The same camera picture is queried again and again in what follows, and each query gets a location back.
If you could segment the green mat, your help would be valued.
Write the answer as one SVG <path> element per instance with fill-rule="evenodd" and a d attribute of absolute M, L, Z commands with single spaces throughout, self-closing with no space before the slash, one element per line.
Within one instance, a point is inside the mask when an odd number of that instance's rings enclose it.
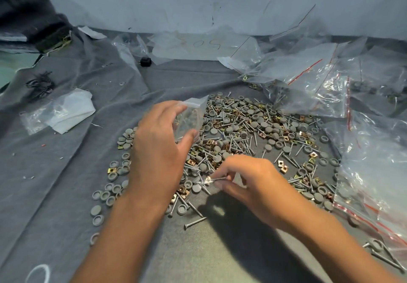
<path fill-rule="evenodd" d="M 0 51 L 0 89 L 10 83 L 18 70 L 31 68 L 41 54 L 11 54 Z"/>

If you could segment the grey cloth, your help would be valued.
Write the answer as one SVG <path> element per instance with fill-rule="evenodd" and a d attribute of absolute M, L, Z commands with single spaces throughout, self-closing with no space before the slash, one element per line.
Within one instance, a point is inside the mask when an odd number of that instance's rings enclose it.
<path fill-rule="evenodd" d="M 64 49 L 20 71 L 0 95 L 0 283 L 68 283 L 90 249 L 94 191 L 103 189 L 118 137 L 150 107 L 222 92 L 267 98 L 219 62 L 174 60 L 140 68 L 122 62 L 109 39 L 75 31 Z M 96 112 L 60 135 L 47 127 L 28 135 L 20 120 L 75 88 L 89 90 Z M 322 283 L 331 280 L 297 239 L 273 231 L 247 208 L 210 187 L 189 210 L 162 220 L 142 283 Z"/>

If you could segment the clear zip bag dark parts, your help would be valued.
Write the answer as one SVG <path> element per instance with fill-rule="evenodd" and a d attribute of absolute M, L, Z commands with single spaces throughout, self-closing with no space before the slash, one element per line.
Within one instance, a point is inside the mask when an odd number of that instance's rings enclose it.
<path fill-rule="evenodd" d="M 339 44 L 344 117 L 351 110 L 396 117 L 407 109 L 407 42 L 358 37 Z"/>

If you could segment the small clear plastic bag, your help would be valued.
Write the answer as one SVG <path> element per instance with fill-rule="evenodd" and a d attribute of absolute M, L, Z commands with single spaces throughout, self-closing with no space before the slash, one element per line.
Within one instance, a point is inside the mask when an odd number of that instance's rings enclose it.
<path fill-rule="evenodd" d="M 191 130 L 195 129 L 199 131 L 203 125 L 203 118 L 206 111 L 207 101 L 209 95 L 202 98 L 190 98 L 183 102 L 187 109 L 180 114 L 178 114 L 173 122 L 173 131 L 175 141 L 180 141 L 185 134 Z"/>

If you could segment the pile of silver screws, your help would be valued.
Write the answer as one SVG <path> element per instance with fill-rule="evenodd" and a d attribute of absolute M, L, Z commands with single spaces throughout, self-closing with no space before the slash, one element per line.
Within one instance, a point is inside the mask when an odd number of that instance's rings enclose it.
<path fill-rule="evenodd" d="M 243 97 L 226 104 L 216 99 L 207 108 L 208 96 L 180 102 L 176 116 L 176 141 L 187 131 L 210 131 L 225 137 L 209 139 L 198 152 L 210 156 L 212 174 L 202 185 L 214 183 L 236 198 L 264 223 L 285 231 L 306 230 L 333 224 L 333 193 L 314 179 L 318 165 L 331 162 L 315 145 L 317 128 L 282 131 L 286 117 L 265 105 L 246 103 Z"/>

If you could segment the person's right forearm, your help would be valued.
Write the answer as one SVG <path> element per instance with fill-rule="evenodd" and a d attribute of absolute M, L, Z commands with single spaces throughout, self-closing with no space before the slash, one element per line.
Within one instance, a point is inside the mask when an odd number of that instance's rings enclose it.
<path fill-rule="evenodd" d="M 284 229 L 300 240 L 334 283 L 401 283 L 368 254 L 326 211 L 294 195 L 273 202 L 273 211 Z"/>

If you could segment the white paper scrap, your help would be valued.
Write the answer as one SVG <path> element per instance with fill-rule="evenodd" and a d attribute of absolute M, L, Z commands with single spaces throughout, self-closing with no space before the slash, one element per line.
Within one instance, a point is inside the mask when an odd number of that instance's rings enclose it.
<path fill-rule="evenodd" d="M 88 26 L 78 27 L 78 30 L 95 40 L 102 40 L 102 39 L 107 38 L 106 35 L 104 35 L 100 32 L 97 32 L 97 31 L 89 28 Z"/>

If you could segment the silver screw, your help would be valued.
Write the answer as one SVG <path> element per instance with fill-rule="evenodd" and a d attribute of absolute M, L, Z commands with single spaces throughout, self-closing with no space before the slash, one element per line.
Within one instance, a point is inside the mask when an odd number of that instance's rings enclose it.
<path fill-rule="evenodd" d="M 209 176 L 207 176 L 205 179 L 201 179 L 198 184 L 200 185 L 209 185 L 211 183 L 214 183 L 216 181 L 221 181 L 221 180 L 228 180 L 227 177 L 221 177 L 221 178 L 211 178 Z"/>

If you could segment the crumpled clear plastic bag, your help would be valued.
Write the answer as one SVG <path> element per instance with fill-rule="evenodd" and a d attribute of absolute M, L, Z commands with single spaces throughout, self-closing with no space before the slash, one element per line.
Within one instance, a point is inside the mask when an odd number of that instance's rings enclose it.
<path fill-rule="evenodd" d="M 140 34 L 120 33 L 113 39 L 112 44 L 122 61 L 134 71 L 135 76 L 143 79 L 139 61 L 142 57 L 150 57 L 150 54 Z"/>

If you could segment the person's right hand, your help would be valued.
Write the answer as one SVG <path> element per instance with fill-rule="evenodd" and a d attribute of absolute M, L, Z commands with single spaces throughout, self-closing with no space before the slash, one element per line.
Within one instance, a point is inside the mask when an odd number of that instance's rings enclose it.
<path fill-rule="evenodd" d="M 247 155 L 228 157 L 211 178 L 227 177 L 242 187 L 242 201 L 265 224 L 291 232 L 300 226 L 296 211 L 305 199 L 263 158 Z"/>

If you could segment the dark folded fabric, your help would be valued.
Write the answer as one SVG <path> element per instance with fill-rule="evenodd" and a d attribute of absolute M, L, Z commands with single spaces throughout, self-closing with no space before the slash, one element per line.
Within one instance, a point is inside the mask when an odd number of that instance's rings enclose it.
<path fill-rule="evenodd" d="M 0 0 L 0 51 L 48 53 L 69 37 L 72 25 L 50 0 Z"/>

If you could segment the person's left forearm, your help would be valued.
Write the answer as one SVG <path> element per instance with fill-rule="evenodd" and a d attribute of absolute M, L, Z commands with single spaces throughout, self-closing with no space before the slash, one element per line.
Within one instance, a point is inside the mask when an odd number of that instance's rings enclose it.
<path fill-rule="evenodd" d="M 146 251 L 175 188 L 128 189 L 70 283 L 137 283 Z"/>

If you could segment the large clear bag with writing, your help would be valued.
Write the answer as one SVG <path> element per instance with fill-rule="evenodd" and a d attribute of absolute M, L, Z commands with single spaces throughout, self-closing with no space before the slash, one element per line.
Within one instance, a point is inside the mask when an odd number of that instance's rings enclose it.
<path fill-rule="evenodd" d="M 162 32 L 148 37 L 152 54 L 172 60 L 217 61 L 235 58 L 256 62 L 262 57 L 257 40 L 237 34 L 229 26 L 221 26 L 202 34 Z"/>

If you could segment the person's left hand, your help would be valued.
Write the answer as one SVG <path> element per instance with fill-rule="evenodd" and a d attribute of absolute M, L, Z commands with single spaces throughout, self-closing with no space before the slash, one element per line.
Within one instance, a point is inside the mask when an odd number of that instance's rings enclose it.
<path fill-rule="evenodd" d="M 142 118 L 133 143 L 127 192 L 138 199 L 168 204 L 186 159 L 179 159 L 173 122 L 187 107 L 180 101 L 156 104 Z"/>

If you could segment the clear bag with white paper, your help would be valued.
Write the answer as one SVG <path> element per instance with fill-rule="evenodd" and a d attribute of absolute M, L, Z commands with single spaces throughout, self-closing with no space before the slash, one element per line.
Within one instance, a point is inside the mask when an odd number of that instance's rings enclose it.
<path fill-rule="evenodd" d="M 95 113 L 92 94 L 74 89 L 31 112 L 21 112 L 20 120 L 29 135 L 52 128 L 64 134 Z"/>

